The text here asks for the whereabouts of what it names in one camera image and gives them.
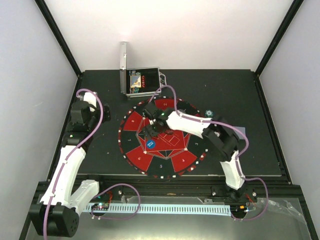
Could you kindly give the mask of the blue small blind button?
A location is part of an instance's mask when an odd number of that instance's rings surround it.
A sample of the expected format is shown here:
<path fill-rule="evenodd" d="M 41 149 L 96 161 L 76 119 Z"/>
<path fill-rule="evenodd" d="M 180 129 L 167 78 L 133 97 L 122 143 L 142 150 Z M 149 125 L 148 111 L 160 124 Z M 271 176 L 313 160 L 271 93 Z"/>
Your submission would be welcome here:
<path fill-rule="evenodd" d="M 153 149 L 156 146 L 156 142 L 152 139 L 147 140 L 145 146 L 147 149 Z"/>

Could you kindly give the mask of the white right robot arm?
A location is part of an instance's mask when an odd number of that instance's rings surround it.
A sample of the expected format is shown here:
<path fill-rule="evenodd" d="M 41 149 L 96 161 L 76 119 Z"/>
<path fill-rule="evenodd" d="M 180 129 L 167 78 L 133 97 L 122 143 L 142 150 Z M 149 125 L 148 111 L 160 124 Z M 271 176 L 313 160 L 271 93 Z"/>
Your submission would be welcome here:
<path fill-rule="evenodd" d="M 221 117 L 190 115 L 176 107 L 162 110 L 153 102 L 143 108 L 142 116 L 149 119 L 149 124 L 142 129 L 149 139 L 167 130 L 183 131 L 203 139 L 209 150 L 219 154 L 228 198 L 238 202 L 246 195 L 246 177 L 240 164 L 240 156 L 249 148 L 245 133 L 224 122 Z"/>

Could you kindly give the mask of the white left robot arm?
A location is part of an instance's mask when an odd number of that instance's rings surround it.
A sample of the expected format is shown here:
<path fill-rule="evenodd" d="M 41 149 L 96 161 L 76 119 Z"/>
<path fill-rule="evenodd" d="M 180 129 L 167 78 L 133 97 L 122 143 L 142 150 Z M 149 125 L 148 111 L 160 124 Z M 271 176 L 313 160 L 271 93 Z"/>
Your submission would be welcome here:
<path fill-rule="evenodd" d="M 66 132 L 59 160 L 49 186 L 38 203 L 30 206 L 28 215 L 38 235 L 71 238 L 79 218 L 90 200 L 103 199 L 106 185 L 96 180 L 84 180 L 72 191 L 78 170 L 86 157 L 93 135 L 104 121 L 110 119 L 96 92 L 81 88 L 79 99 L 71 106 L 71 129 Z"/>

